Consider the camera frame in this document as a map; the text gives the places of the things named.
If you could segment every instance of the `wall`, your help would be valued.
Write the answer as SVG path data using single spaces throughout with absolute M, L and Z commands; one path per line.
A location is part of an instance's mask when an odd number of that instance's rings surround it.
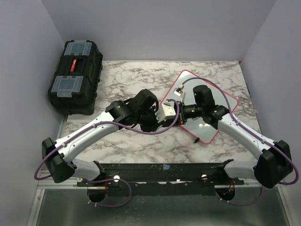
M 262 132 L 290 144 L 301 170 L 301 1 L 278 0 L 248 50 L 242 70 Z M 301 211 L 301 182 L 288 187 Z
M 61 116 L 47 89 L 63 41 L 40 0 L 1 1 L 0 219 L 23 226 L 32 207 L 41 142 L 56 137 Z
M 42 0 L 64 41 L 104 60 L 241 60 L 276 0 Z

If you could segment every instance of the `toolbox lid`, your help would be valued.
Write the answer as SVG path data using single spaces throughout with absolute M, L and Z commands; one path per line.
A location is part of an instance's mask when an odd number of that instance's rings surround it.
M 57 92 L 57 97 L 72 97 L 72 93 L 79 93 L 83 76 L 57 76 L 51 92 Z
M 92 43 L 87 41 L 73 41 L 67 44 L 65 55 L 82 55 L 88 56 L 90 54 Z

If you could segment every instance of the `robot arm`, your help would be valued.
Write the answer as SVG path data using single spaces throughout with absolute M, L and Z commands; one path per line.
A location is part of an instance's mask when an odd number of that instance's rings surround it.
M 156 131 L 161 126 L 170 126 L 176 115 L 179 117 L 175 125 L 182 125 L 189 118 L 202 117 L 205 123 L 227 133 L 252 153 L 256 161 L 228 161 L 224 172 L 230 178 L 257 179 L 263 186 L 272 188 L 292 172 L 293 169 L 289 163 L 273 148 L 242 129 L 233 120 L 226 107 L 215 104 L 210 88 L 204 85 L 197 86 L 193 92 L 196 104 L 185 105 L 179 102 L 179 112 L 177 112 L 177 109 L 169 104 L 159 106 L 155 95 L 144 89 L 132 99 L 112 102 L 105 112 L 76 132 L 56 141 L 47 138 L 42 143 L 43 158 L 55 148 L 60 147 L 57 153 L 46 161 L 54 182 L 60 183 L 70 177 L 87 180 L 103 179 L 105 172 L 100 163 L 78 160 L 76 156 L 97 140 L 122 128 L 113 124 L 114 122 L 127 126 L 139 124 L 142 131 L 150 132 Z M 243 125 L 264 140 L 277 145 L 290 158 L 287 143 L 284 141 L 276 143 Z

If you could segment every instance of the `white marble tabletop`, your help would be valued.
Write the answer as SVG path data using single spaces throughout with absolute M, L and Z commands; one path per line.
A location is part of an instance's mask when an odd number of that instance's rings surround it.
M 112 101 L 134 97 L 149 89 L 159 100 L 184 69 L 210 79 L 239 99 L 235 115 L 260 131 L 240 66 L 235 62 L 104 62 L 98 84 L 95 113 L 68 117 L 65 135 L 96 118 Z M 161 135 L 120 130 L 99 140 L 78 158 L 103 163 L 188 163 L 249 161 L 253 156 L 237 141 L 219 132 L 211 144 L 194 143 L 195 137 L 179 127 Z

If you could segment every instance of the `black toolbox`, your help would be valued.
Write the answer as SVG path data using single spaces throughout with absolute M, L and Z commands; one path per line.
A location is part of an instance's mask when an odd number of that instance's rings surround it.
M 51 104 L 62 114 L 92 115 L 103 55 L 92 41 L 65 43 L 52 84 Z

